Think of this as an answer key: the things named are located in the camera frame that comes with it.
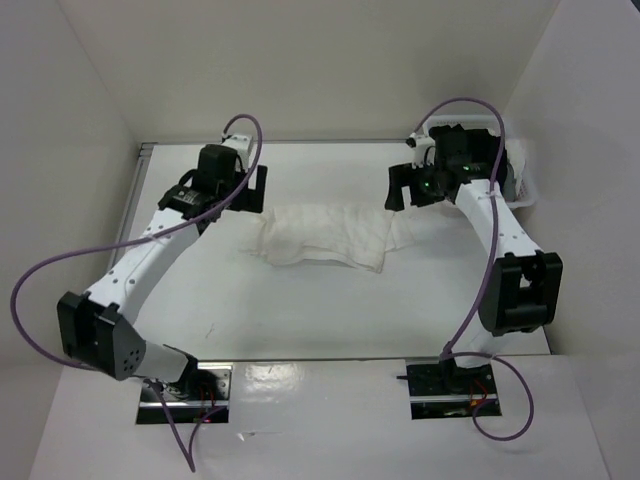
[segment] purple cable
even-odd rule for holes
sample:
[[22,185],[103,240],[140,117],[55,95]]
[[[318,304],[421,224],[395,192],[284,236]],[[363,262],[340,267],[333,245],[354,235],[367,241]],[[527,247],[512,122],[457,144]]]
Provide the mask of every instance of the purple cable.
[[247,185],[247,183],[249,183],[249,179],[251,178],[251,176],[253,175],[253,172],[255,172],[256,168],[258,167],[258,162],[260,160],[260,154],[262,153],[262,127],[260,126],[260,122],[258,122],[258,120],[253,115],[249,115],[247,113],[241,113],[241,114],[236,115],[235,117],[233,117],[231,120],[229,120],[227,122],[227,125],[224,127],[223,134],[226,134],[227,131],[229,130],[229,128],[231,128],[231,126],[235,122],[237,122],[238,120],[241,120],[241,119],[250,120],[255,126],[255,129],[256,129],[256,132],[257,132],[256,154],[255,154],[255,157],[253,159],[253,163],[251,164],[251,167],[249,167],[249,170],[247,171],[247,175],[242,179],[240,184],[227,197],[225,197],[224,200],[222,200],[221,202],[217,203],[213,208],[211,208],[207,212],[203,213],[202,215],[199,215],[199,216],[197,216],[195,218],[192,218],[191,220],[188,220],[188,221],[186,221],[184,223],[181,223],[180,225],[176,225],[175,227],[171,227],[171,228],[167,228],[166,230],[162,230],[161,232],[158,232],[155,235],[151,235],[151,236],[143,237],[143,238],[138,238],[136,240],[129,240],[129,241],[126,241],[126,242],[115,243],[115,244],[112,244],[112,245],[103,245],[103,246],[100,246],[100,247],[83,248],[83,249],[80,249],[80,250],[74,250],[74,251],[67,252],[67,253],[61,253],[60,255],[55,255],[53,257],[47,258],[46,260],[43,260],[40,263],[34,265],[33,267],[31,267],[29,270],[27,270],[18,279],[18,281],[16,282],[15,286],[13,287],[13,290],[11,291],[11,299],[9,301],[9,308],[11,310],[11,318],[13,319],[13,324],[16,326],[16,329],[18,330],[18,332],[20,333],[22,338],[24,338],[24,340],[31,346],[31,348],[33,348],[40,355],[48,358],[52,362],[59,363],[60,365],[64,365],[64,366],[67,366],[67,367],[73,367],[73,368],[80,368],[80,369],[83,369],[83,370],[93,370],[91,367],[80,365],[79,363],[71,362],[71,361],[66,360],[64,358],[60,358],[60,357],[57,357],[56,355],[53,355],[52,353],[50,353],[50,352],[46,351],[44,348],[42,348],[33,338],[31,338],[29,333],[27,333],[27,331],[25,330],[24,326],[22,325],[22,322],[20,321],[20,317],[18,316],[17,303],[18,303],[18,293],[20,292],[20,289],[22,288],[24,283],[29,279],[29,277],[31,277],[31,275],[33,275],[35,272],[37,272],[41,268],[44,268],[47,265],[51,265],[52,263],[60,262],[62,260],[66,260],[66,259],[69,259],[69,258],[79,257],[79,256],[82,256],[82,255],[89,255],[89,254],[92,254],[92,253],[108,252],[110,250],[117,250],[119,248],[127,248],[127,247],[135,247],[135,246],[138,246],[138,245],[143,245],[145,243],[153,241],[156,238],[164,237],[165,235],[169,235],[169,234],[171,234],[173,232],[181,230],[181,229],[183,229],[185,227],[188,227],[189,225],[193,225],[194,223],[198,223],[198,222],[200,222],[202,220],[205,220],[207,218],[217,217],[227,206],[229,206],[229,204],[233,201],[233,199],[236,198],[240,194],[240,192]]
[[[505,128],[504,128],[504,121],[502,119],[502,116],[500,115],[500,112],[498,112],[498,110],[493,105],[491,105],[488,102],[485,102],[484,100],[480,100],[480,99],[472,98],[472,97],[450,98],[449,100],[445,100],[444,102],[442,102],[442,103],[436,105],[435,107],[433,107],[429,111],[429,113],[427,113],[422,118],[422,120],[420,120],[420,122],[418,123],[418,126],[413,130],[413,132],[414,133],[418,133],[422,129],[422,126],[427,121],[427,119],[429,117],[431,117],[431,115],[433,115],[435,112],[440,110],[445,105],[449,105],[449,104],[455,103],[455,102],[471,102],[471,103],[476,103],[478,105],[481,105],[481,106],[487,108],[489,111],[491,111],[491,113],[493,113],[493,115],[496,117],[496,120],[498,121],[498,125],[500,126],[500,145],[498,147],[498,154],[496,155],[496,160],[493,163],[493,168],[491,169],[491,175],[489,176],[489,192],[491,194],[493,194],[493,192],[495,190],[496,177],[498,175],[498,167],[500,166],[500,161],[502,159],[502,154],[504,153],[504,144],[505,144],[505,138],[506,138],[506,133],[505,133]],[[502,363],[503,365],[506,365],[516,375],[516,377],[518,377],[518,380],[520,380],[520,383],[522,383],[522,386],[524,387],[524,390],[525,390],[525,392],[527,394],[527,400],[529,401],[529,418],[527,419],[527,422],[525,423],[524,427],[522,427],[522,429],[520,429],[518,432],[514,433],[513,435],[509,435],[509,436],[506,436],[506,437],[498,437],[496,435],[493,435],[493,434],[485,431],[478,424],[477,415],[478,415],[478,411],[480,410],[480,408],[482,406],[484,406],[487,402],[483,402],[483,403],[479,404],[473,410],[473,413],[472,413],[473,424],[476,426],[476,428],[478,429],[478,431],[482,435],[484,435],[487,438],[490,438],[491,440],[495,440],[495,441],[498,441],[498,442],[508,442],[508,441],[511,441],[511,440],[515,440],[516,438],[519,438],[522,435],[524,435],[525,432],[527,430],[529,430],[529,427],[531,426],[531,422],[533,422],[533,411],[534,411],[533,410],[533,395],[531,394],[531,390],[529,389],[529,385],[527,384],[526,380],[520,374],[520,372],[518,372],[516,370],[516,368],[513,365],[511,365],[506,360],[503,360],[502,358],[498,358],[498,357],[495,357],[495,356],[490,355],[488,353],[482,353],[482,352],[452,353],[453,347],[458,342],[458,340],[460,340],[460,337],[462,337],[462,334],[465,332],[467,327],[469,327],[469,324],[473,320],[473,316],[478,312],[478,309],[480,308],[480,303],[482,302],[482,298],[484,297],[484,294],[485,294],[485,292],[487,290],[487,286],[489,285],[489,278],[491,277],[491,270],[492,270],[493,264],[494,264],[494,262],[496,260],[496,253],[497,253],[497,250],[498,250],[498,233],[499,233],[499,229],[498,229],[498,205],[496,203],[496,198],[493,195],[490,195],[489,200],[491,201],[491,215],[492,215],[492,219],[493,219],[493,226],[492,226],[492,230],[491,230],[491,247],[489,249],[489,258],[487,259],[487,266],[485,267],[485,271],[484,271],[484,274],[482,276],[482,283],[480,284],[480,288],[478,289],[478,294],[476,295],[476,298],[473,301],[473,304],[471,305],[471,308],[469,309],[469,313],[467,313],[467,316],[462,321],[462,324],[460,325],[460,328],[458,328],[458,330],[453,335],[451,340],[449,340],[445,344],[444,348],[442,349],[442,353],[440,354],[440,359],[441,360],[447,360],[447,359],[456,358],[456,357],[482,357],[482,358],[488,358],[490,360],[495,360],[496,362],[499,362],[499,363]]]
[[180,438],[180,434],[178,433],[178,428],[176,427],[176,423],[173,421],[173,417],[171,416],[171,411],[169,410],[169,406],[167,405],[166,400],[162,396],[162,391],[160,390],[160,387],[158,387],[158,385],[155,382],[152,382],[149,379],[145,379],[144,383],[149,385],[151,390],[153,390],[153,393],[155,393],[156,397],[158,397],[158,400],[160,401],[160,405],[162,405],[162,411],[164,413],[164,416],[167,418],[167,422],[169,423],[171,432],[173,433],[173,436],[175,437],[176,442],[178,443],[178,447],[180,447],[180,451],[182,452],[184,459],[187,461],[187,464],[189,464],[189,468],[191,469],[191,472],[196,473],[196,463],[193,460],[193,441],[196,438],[196,432],[198,431],[200,426],[210,416],[212,416],[215,413],[218,413],[220,410],[224,410],[224,407],[212,408],[209,412],[207,412],[206,415],[198,419],[198,422],[196,423],[196,426],[193,427],[193,431],[191,432],[191,436],[189,437],[189,448],[186,448],[184,446],[184,442],[182,441],[182,438]]

